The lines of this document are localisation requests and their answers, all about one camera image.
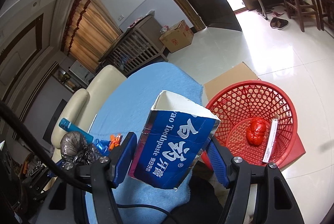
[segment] cardboard box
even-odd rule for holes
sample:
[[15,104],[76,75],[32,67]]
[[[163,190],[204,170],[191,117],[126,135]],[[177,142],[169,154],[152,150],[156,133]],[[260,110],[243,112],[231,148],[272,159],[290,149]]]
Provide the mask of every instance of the cardboard box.
[[193,37],[194,33],[190,30],[186,22],[182,20],[161,35],[160,41],[171,53],[174,53],[189,46]]
[[[241,62],[232,69],[226,71],[220,76],[204,84],[204,89],[208,101],[210,101],[216,94],[218,94],[224,88],[237,82],[242,82],[246,80],[259,80],[259,77],[244,62]],[[299,157],[301,157],[305,153],[306,151],[304,149],[303,143],[300,140],[299,135],[297,134],[291,152],[288,154],[285,160],[279,165],[279,168],[287,167],[289,164],[292,164],[294,161],[299,159]]]
[[153,187],[178,187],[212,139],[220,120],[210,110],[170,91],[153,104],[129,176]]

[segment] wall outlet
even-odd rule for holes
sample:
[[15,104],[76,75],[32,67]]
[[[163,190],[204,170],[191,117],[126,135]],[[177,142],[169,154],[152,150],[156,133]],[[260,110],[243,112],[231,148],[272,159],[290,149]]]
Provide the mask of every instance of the wall outlet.
[[120,15],[120,16],[118,17],[118,21],[120,22],[123,18],[124,18],[124,16],[123,16],[123,15]]

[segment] teal water bottle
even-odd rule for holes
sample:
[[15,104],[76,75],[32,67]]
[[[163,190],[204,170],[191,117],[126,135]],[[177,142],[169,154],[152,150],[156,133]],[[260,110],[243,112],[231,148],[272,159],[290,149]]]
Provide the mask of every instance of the teal water bottle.
[[59,127],[66,132],[80,132],[86,138],[87,143],[92,143],[94,137],[85,131],[81,130],[79,127],[75,126],[72,122],[68,121],[66,118],[62,118],[59,122]]

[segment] cream leather sofa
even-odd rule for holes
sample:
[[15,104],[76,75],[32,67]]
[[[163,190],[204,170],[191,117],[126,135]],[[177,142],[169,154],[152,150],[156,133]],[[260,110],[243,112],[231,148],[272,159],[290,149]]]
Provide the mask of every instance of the cream leather sofa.
[[66,104],[55,128],[53,129],[51,142],[55,147],[52,160],[58,162],[61,159],[61,139],[66,132],[59,127],[62,118],[68,119],[80,129],[88,131],[94,119],[110,94],[126,80],[114,66],[104,67],[89,84],[87,89],[79,89]]

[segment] white paper strip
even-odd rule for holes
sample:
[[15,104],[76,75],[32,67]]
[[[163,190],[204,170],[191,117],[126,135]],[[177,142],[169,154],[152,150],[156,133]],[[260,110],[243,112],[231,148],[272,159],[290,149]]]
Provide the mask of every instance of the white paper strip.
[[275,119],[272,120],[272,125],[270,127],[270,133],[269,133],[267,148],[266,148],[266,152],[264,153],[262,162],[265,162],[265,163],[269,162],[271,151],[273,149],[273,143],[274,143],[275,137],[276,137],[277,125],[278,125],[278,119],[275,118]]
[[93,121],[91,122],[91,125],[90,125],[90,127],[89,127],[89,129],[88,129],[88,132],[87,132],[87,133],[89,133],[89,132],[91,131],[91,127],[93,126],[93,123],[94,123],[94,121],[95,121],[95,119],[96,119],[96,116],[97,116],[97,114],[95,115],[95,117],[94,117]]

